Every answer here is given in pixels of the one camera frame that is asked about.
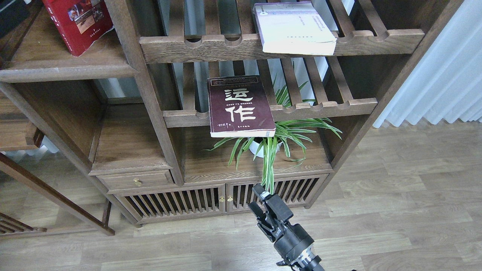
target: book cover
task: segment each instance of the book cover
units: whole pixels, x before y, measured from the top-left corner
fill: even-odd
[[[208,78],[212,137],[272,137],[276,127],[258,75]]]
[[[68,50],[80,56],[113,28],[104,0],[43,0]]]
[[[336,37],[310,1],[256,3],[253,13],[263,52],[333,55]]]

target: dark red book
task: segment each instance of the dark red book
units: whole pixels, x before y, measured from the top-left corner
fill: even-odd
[[[257,75],[208,79],[211,137],[271,137],[276,127]]]
[[[43,0],[68,50],[83,54],[113,28],[104,0]]]

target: drawer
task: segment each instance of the drawer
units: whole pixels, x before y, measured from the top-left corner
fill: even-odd
[[[151,190],[173,184],[169,170],[122,173],[97,176],[107,187],[109,194]]]

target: drawer knob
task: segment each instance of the drawer knob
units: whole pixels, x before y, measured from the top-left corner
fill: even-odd
[[[142,185],[142,182],[141,182],[138,178],[135,178],[135,179],[134,179],[134,183],[135,183],[135,185],[137,185],[137,186],[141,186],[141,185]]]

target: book spine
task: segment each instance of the book spine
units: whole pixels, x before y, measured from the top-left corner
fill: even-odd
[[[55,17],[55,13],[54,11],[52,10],[52,6],[50,5],[50,3],[48,1],[43,1],[43,4],[45,5],[45,8],[47,8],[47,11],[49,12],[49,15],[50,15],[50,18],[52,19],[52,21],[54,21],[55,23],[55,26],[57,27],[57,30],[59,31],[60,33],[60,36],[62,36],[62,39],[64,40],[65,42],[65,45],[67,46],[69,52],[73,55],[73,56],[79,56],[80,54],[78,52],[76,52],[74,50],[74,48],[71,46],[70,42],[69,42],[69,38],[67,37],[67,32],[65,31],[65,29],[62,27],[62,25],[60,24],[59,20],[57,20],[57,17]]]

